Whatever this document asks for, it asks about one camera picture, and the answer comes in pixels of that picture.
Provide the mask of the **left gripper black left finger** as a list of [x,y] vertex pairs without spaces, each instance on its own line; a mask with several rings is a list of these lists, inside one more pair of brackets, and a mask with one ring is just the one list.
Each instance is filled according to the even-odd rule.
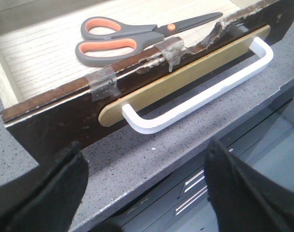
[[88,183],[79,142],[0,186],[0,232],[67,232]]

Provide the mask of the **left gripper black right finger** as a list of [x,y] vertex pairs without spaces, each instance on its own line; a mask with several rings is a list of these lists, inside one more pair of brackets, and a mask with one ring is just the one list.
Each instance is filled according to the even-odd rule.
[[204,176],[221,232],[294,232],[294,193],[263,176],[222,143],[208,144]]

